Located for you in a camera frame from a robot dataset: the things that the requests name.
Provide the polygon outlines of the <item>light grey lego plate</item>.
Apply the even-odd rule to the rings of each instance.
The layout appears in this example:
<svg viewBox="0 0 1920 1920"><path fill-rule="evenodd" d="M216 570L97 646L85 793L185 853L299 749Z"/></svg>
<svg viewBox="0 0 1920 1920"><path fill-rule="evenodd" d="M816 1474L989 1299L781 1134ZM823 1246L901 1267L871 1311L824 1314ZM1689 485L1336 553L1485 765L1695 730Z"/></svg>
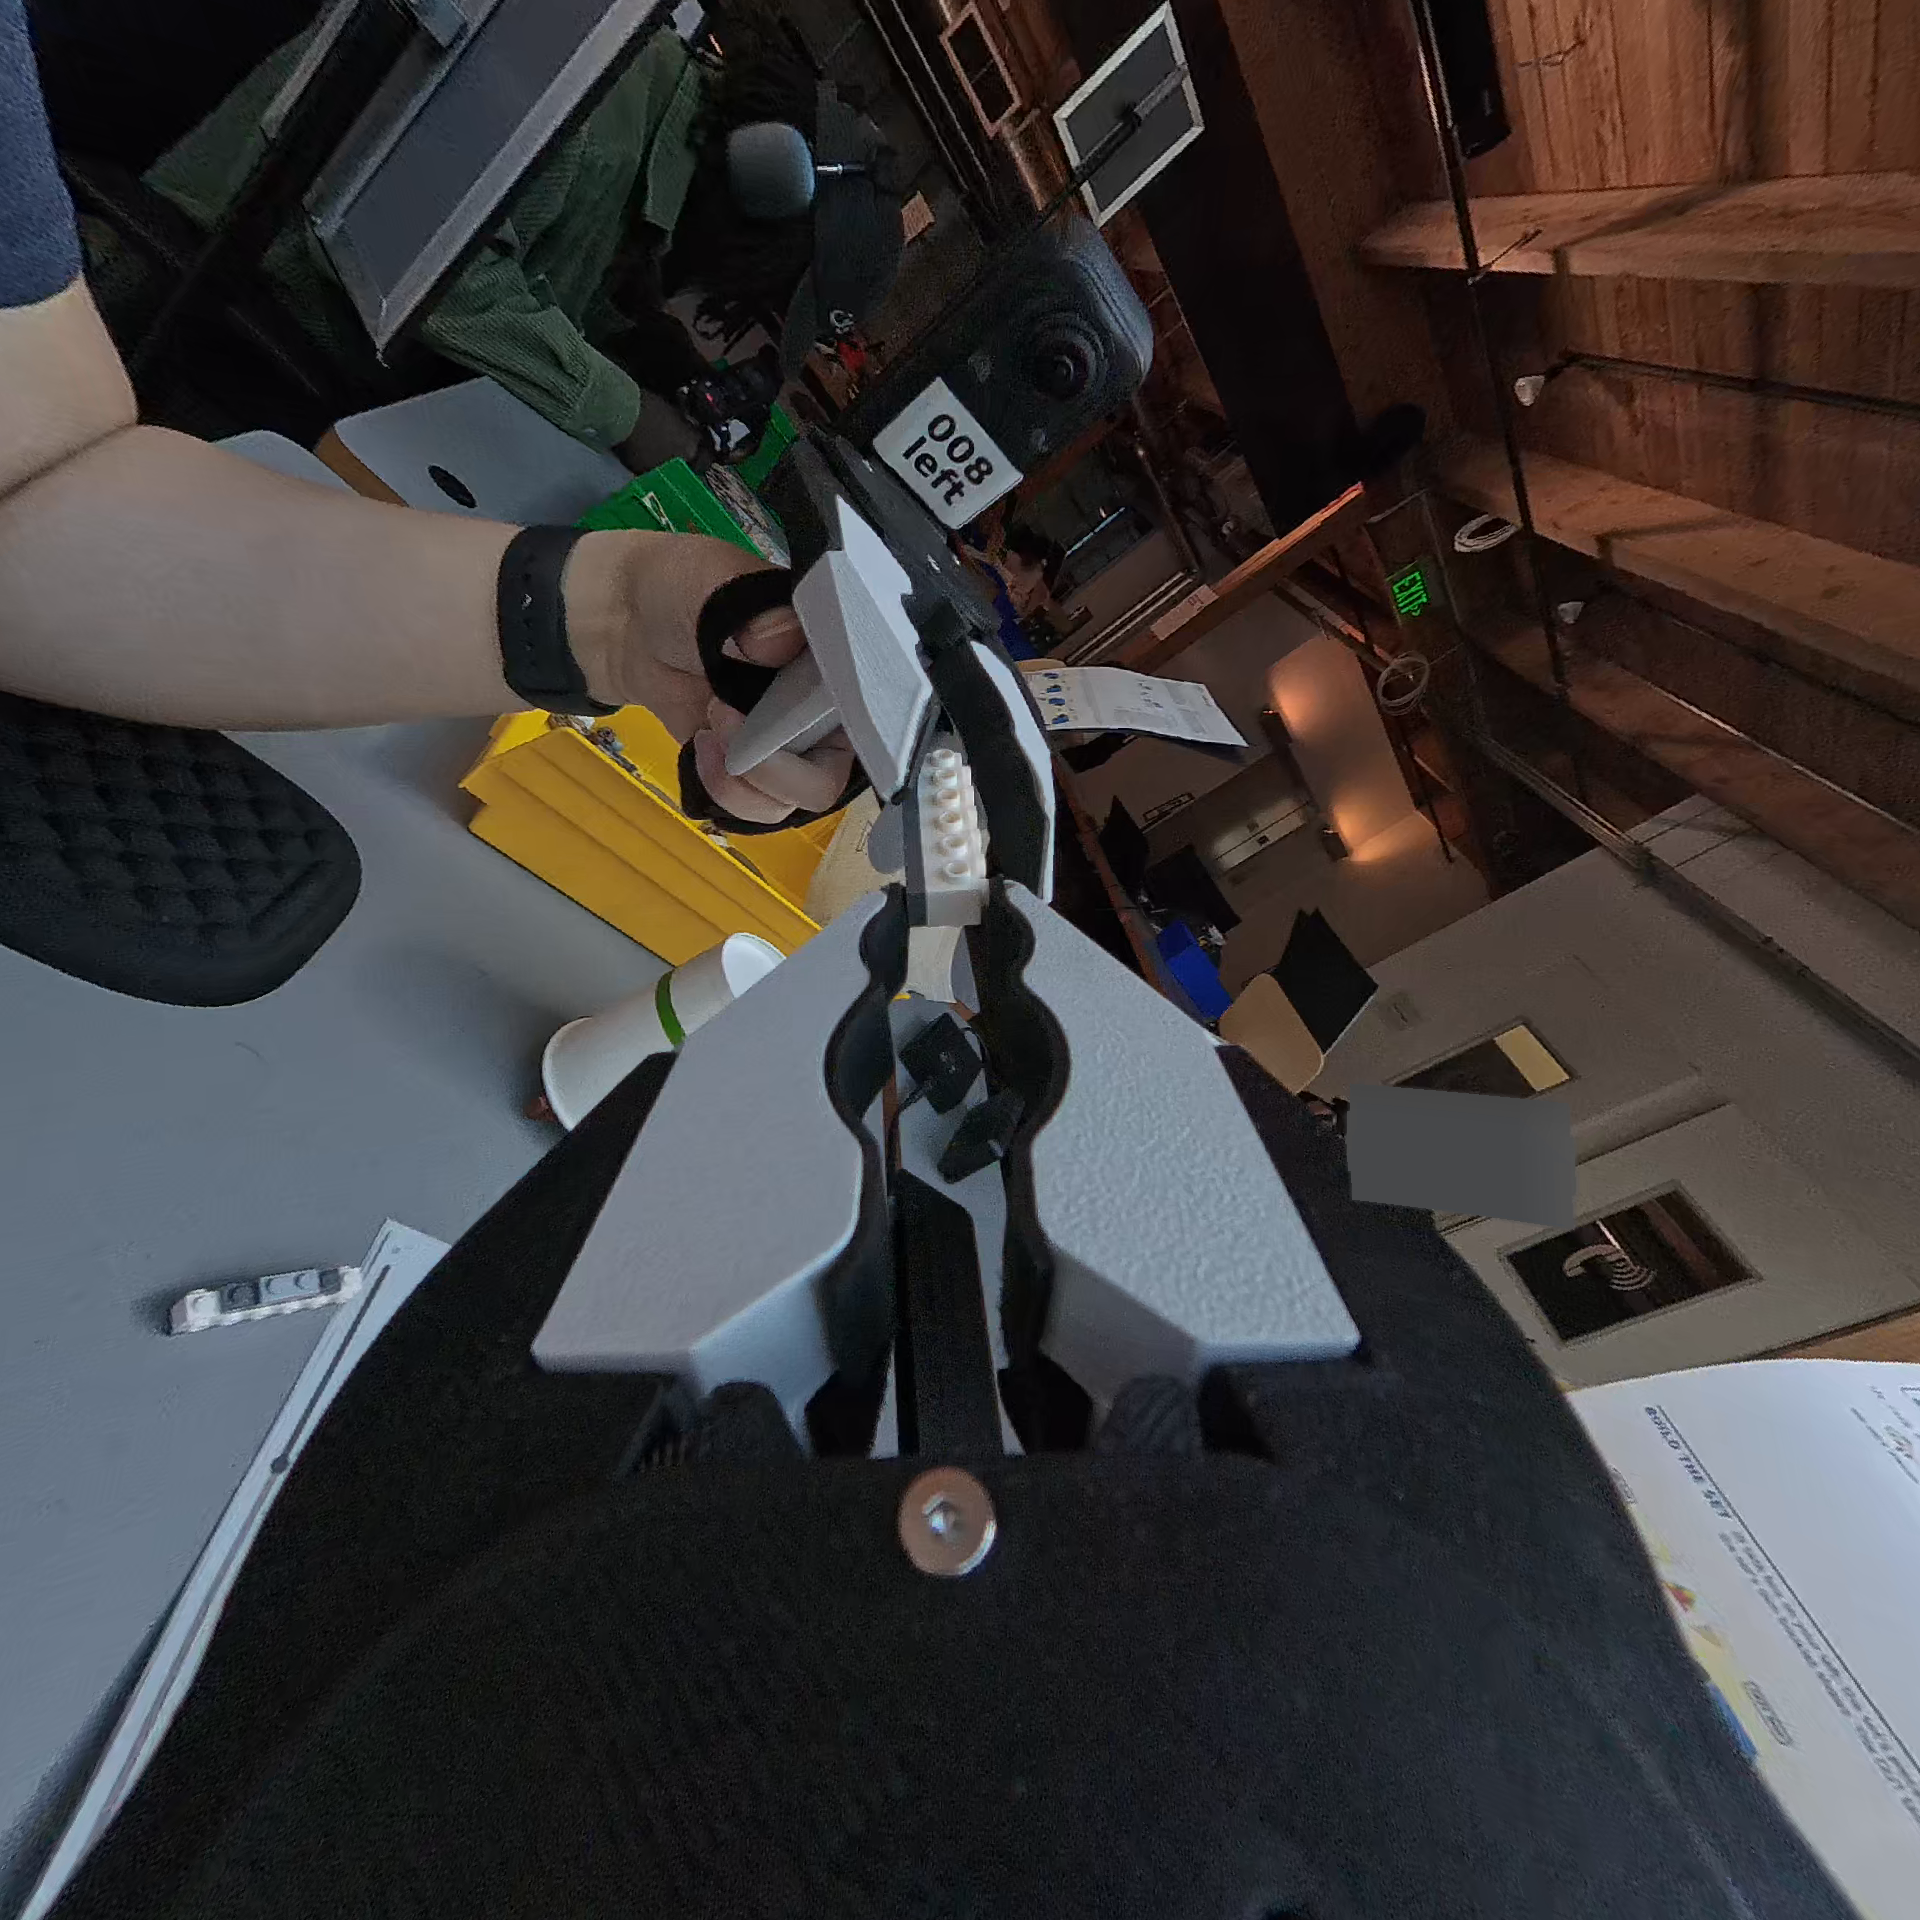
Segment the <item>light grey lego plate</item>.
<svg viewBox="0 0 1920 1920"><path fill-rule="evenodd" d="M167 1311L168 1338L239 1329L294 1311L347 1302L362 1289L355 1263L307 1267L219 1286L193 1286Z"/></svg>

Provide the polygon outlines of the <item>green plastic bin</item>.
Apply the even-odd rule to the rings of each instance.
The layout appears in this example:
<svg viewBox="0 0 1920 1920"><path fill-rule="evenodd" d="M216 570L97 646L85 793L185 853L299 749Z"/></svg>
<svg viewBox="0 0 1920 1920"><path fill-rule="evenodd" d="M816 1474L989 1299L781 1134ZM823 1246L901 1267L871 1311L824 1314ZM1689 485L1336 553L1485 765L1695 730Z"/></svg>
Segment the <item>green plastic bin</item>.
<svg viewBox="0 0 1920 1920"><path fill-rule="evenodd" d="M669 460L597 503L578 529L710 537L775 570L791 567L781 522L730 466L695 471L686 460Z"/></svg>

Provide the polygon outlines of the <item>person's left forearm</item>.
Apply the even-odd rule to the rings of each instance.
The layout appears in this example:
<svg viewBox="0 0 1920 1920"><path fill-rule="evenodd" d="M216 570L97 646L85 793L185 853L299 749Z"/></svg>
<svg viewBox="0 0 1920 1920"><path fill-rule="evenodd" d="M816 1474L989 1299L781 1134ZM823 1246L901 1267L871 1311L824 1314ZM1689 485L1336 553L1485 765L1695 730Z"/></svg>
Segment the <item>person's left forearm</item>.
<svg viewBox="0 0 1920 1920"><path fill-rule="evenodd" d="M82 281L2 315L6 694L239 732L507 713L509 539L138 422Z"/></svg>

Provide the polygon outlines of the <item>grey framed panel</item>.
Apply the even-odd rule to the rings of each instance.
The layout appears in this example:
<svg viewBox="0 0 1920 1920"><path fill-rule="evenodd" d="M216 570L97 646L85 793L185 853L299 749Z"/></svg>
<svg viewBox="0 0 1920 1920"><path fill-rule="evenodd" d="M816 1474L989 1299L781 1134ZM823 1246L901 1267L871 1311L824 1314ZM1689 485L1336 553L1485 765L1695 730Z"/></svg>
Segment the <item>grey framed panel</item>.
<svg viewBox="0 0 1920 1920"><path fill-rule="evenodd" d="M535 165L665 21L650 3L413 4L419 37L303 196L305 223L376 357Z"/></svg>

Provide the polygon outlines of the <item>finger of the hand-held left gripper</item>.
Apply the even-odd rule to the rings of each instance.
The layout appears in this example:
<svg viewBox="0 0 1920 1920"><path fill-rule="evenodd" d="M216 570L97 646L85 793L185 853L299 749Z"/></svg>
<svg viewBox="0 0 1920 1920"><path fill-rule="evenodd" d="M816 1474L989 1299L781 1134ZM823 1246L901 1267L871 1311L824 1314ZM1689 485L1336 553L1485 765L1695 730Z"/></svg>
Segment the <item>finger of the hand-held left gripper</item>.
<svg viewBox="0 0 1920 1920"><path fill-rule="evenodd" d="M826 548L797 575L791 605L858 772L898 815L904 890L936 893L946 854L920 791L933 689L904 611L910 580L848 501L830 503L824 530Z"/></svg>
<svg viewBox="0 0 1920 1920"><path fill-rule="evenodd" d="M991 638L920 638L933 689L925 747L953 735L976 781L989 875L1050 906L1057 867L1054 765L1023 674Z"/></svg>

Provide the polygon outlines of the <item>printed instruction sheet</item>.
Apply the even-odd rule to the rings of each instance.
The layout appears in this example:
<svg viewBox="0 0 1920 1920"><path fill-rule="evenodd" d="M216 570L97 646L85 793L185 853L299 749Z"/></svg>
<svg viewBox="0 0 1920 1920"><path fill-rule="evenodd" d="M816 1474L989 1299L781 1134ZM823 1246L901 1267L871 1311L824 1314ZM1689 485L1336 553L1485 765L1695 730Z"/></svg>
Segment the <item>printed instruction sheet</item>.
<svg viewBox="0 0 1920 1920"><path fill-rule="evenodd" d="M1112 666L1023 663L1025 690L1050 734L1150 735L1210 754L1241 754L1246 735L1213 692Z"/></svg>
<svg viewBox="0 0 1920 1920"><path fill-rule="evenodd" d="M1570 1406L1734 1741L1859 1916L1918 1916L1918 1371L1749 1361Z"/></svg>

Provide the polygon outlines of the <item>yellow plastic bin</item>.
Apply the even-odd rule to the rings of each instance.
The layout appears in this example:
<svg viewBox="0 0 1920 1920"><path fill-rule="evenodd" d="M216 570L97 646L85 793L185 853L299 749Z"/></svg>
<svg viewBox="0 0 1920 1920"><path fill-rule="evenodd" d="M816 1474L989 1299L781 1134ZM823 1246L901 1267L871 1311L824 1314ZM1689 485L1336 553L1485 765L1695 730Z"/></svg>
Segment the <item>yellow plastic bin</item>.
<svg viewBox="0 0 1920 1920"><path fill-rule="evenodd" d="M639 709L503 716L462 778L490 850L677 966L736 933L781 954L817 929L809 886L834 815L745 834L680 811L680 747Z"/></svg>

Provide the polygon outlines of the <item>white lego brick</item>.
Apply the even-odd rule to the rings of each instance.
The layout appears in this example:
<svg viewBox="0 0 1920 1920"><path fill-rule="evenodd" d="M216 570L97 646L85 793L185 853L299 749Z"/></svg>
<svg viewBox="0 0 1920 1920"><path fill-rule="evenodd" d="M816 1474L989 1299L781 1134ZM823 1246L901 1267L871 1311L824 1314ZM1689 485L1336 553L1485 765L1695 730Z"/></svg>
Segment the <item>white lego brick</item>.
<svg viewBox="0 0 1920 1920"><path fill-rule="evenodd" d="M911 929L970 929L989 901L989 843L968 756L934 735L902 803L902 893Z"/></svg>

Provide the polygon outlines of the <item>black wrist band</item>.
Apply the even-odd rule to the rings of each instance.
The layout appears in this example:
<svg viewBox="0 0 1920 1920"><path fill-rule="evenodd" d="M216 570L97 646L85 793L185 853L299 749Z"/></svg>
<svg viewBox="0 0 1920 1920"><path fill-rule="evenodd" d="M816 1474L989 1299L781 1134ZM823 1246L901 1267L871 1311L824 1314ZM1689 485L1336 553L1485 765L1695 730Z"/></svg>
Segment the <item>black wrist band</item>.
<svg viewBox="0 0 1920 1920"><path fill-rule="evenodd" d="M584 530L576 526L522 526L496 567L496 646L499 678L526 710L557 716L610 716L616 703L592 698L570 652L565 572Z"/></svg>

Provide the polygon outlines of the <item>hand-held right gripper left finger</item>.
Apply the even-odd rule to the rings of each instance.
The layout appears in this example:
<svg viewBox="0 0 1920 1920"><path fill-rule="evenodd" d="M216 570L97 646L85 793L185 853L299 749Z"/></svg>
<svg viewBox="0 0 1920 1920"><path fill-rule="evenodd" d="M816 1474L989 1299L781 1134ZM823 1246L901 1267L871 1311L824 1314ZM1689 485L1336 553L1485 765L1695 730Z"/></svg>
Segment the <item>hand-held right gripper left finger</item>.
<svg viewBox="0 0 1920 1920"><path fill-rule="evenodd" d="M904 891L856 898L662 1085L535 1335L553 1377L759 1386L830 1457L875 1457L896 1356L881 1100Z"/></svg>

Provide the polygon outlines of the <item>white paper cup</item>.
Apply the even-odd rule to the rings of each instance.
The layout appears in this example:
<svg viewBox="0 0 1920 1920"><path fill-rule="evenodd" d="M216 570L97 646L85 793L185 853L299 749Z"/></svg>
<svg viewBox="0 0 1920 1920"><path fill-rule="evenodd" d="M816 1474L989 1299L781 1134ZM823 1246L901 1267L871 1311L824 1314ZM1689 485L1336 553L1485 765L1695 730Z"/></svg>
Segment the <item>white paper cup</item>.
<svg viewBox="0 0 1920 1920"><path fill-rule="evenodd" d="M680 1050L781 959L777 946L733 933L603 1012L566 1021L538 1061L544 1115L576 1127L642 1061Z"/></svg>

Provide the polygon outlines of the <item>white light panel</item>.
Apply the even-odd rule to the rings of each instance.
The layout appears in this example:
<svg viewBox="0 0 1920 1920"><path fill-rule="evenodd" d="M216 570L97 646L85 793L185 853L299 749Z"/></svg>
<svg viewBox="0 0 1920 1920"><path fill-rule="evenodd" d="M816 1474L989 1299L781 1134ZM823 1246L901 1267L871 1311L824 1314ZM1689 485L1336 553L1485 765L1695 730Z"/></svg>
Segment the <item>white light panel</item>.
<svg viewBox="0 0 1920 1920"><path fill-rule="evenodd" d="M1050 126L1069 167L1056 201L1079 201L1094 228L1159 180L1205 131L1171 4L1157 4Z"/></svg>

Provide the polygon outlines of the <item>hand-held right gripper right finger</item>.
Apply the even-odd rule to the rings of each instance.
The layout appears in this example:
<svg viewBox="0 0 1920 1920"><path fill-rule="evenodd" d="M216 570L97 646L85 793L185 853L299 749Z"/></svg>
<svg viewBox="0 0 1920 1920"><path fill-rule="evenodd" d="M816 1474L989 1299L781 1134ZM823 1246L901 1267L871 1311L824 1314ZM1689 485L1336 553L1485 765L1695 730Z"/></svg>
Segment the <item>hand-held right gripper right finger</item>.
<svg viewBox="0 0 1920 1920"><path fill-rule="evenodd" d="M1359 1331L1221 1047L1049 903L997 881L970 931L999 1170L999 1393L1079 1450L1146 1378L1345 1361Z"/></svg>

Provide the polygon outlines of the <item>black mesh cushion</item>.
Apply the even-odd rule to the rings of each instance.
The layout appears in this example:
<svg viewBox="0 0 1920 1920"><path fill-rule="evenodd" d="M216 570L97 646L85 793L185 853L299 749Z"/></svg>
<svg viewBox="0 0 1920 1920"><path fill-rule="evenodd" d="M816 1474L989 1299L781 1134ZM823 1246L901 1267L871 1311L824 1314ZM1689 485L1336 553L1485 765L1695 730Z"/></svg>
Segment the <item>black mesh cushion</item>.
<svg viewBox="0 0 1920 1920"><path fill-rule="evenodd" d="M219 732L2 698L2 946L138 1001L224 1007L359 898L347 830Z"/></svg>

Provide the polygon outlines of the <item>black framed logo sign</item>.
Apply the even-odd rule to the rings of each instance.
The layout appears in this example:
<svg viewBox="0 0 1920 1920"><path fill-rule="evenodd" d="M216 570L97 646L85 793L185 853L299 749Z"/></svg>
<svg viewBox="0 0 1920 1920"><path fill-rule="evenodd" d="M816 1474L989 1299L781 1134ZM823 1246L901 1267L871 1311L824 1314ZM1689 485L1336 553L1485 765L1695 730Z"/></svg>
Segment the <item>black framed logo sign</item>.
<svg viewBox="0 0 1920 1920"><path fill-rule="evenodd" d="M1510 1246L1499 1263L1563 1345L1760 1281L1757 1268L1677 1183Z"/></svg>

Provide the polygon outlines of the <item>person's left hand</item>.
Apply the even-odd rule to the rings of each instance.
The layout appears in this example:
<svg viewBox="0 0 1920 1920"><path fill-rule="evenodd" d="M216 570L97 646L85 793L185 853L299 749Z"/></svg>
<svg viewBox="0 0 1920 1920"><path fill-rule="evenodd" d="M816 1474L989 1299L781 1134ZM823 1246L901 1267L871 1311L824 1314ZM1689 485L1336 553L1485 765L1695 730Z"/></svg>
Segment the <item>person's left hand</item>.
<svg viewBox="0 0 1920 1920"><path fill-rule="evenodd" d="M791 591L757 556L704 535L590 532L562 572L566 644L592 700L647 709L689 749L709 811L757 831L841 809L856 772L842 732L728 770L745 710L713 686L699 635L777 674L807 657Z"/></svg>

